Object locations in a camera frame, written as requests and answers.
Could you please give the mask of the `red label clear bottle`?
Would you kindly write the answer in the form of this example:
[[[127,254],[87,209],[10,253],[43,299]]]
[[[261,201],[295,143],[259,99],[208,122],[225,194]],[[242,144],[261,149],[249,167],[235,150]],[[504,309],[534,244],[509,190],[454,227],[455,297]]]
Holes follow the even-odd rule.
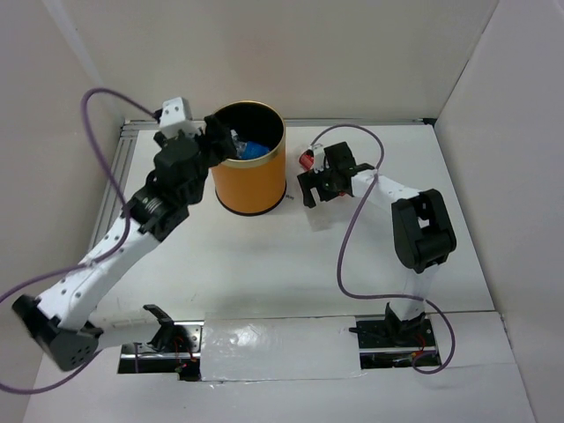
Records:
[[[312,150],[306,150],[299,157],[299,163],[305,171],[309,171],[315,164],[315,155]]]

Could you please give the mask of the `blue label clear bottle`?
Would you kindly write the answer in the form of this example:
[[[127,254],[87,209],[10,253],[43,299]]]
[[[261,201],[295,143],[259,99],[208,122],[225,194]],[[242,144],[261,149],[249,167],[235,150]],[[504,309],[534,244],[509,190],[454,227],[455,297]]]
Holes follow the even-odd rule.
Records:
[[[265,145],[241,137],[236,130],[230,130],[230,133],[236,150],[235,158],[238,160],[258,159],[271,151],[271,149]]]

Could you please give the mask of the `clear bottle white cap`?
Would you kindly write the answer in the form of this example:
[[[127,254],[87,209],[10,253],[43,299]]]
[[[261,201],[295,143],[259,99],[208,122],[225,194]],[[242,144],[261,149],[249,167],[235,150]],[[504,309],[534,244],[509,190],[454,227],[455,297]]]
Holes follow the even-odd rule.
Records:
[[[337,209],[332,203],[318,202],[313,208],[306,208],[305,213],[313,232],[332,229],[338,221]]]

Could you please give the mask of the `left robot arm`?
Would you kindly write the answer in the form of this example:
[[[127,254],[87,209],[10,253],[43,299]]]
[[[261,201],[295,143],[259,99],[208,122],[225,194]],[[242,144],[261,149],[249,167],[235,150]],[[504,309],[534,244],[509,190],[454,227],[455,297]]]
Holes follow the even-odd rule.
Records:
[[[105,237],[56,284],[12,304],[31,338],[62,371],[95,355],[104,330],[89,318],[100,300],[188,218],[189,207],[203,198],[210,168],[236,154],[230,129],[216,115],[206,116],[194,134],[178,130],[166,137],[159,131],[154,140],[160,151],[153,170]]]

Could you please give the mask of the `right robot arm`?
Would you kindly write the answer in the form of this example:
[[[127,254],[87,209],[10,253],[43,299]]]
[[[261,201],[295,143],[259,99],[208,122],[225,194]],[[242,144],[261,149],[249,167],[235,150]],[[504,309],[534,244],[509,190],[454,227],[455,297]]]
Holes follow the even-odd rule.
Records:
[[[436,268],[456,249],[442,193],[404,186],[368,163],[358,164],[346,142],[313,145],[299,163],[305,171],[297,179],[308,208],[316,207],[315,190],[322,202],[348,195],[390,214],[394,250],[407,275],[400,297],[386,305],[384,334],[393,345],[405,345],[425,318],[424,300]]]

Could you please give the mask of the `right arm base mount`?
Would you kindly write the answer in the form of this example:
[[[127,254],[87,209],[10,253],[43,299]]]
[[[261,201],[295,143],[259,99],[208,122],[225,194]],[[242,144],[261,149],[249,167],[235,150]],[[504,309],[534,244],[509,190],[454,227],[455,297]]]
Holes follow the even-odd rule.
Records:
[[[420,329],[402,338],[389,335],[382,318],[357,320],[348,330],[357,337],[362,370],[411,367],[420,355],[417,367],[439,367],[442,363],[428,318]]]

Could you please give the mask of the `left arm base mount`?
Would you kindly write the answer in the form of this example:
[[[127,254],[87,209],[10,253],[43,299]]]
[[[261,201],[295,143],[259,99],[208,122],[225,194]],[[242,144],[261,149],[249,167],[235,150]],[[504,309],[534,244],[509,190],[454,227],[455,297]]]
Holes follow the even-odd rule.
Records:
[[[200,382],[200,361],[204,321],[179,321],[167,343],[150,342],[122,346],[117,374],[171,374],[179,381]]]

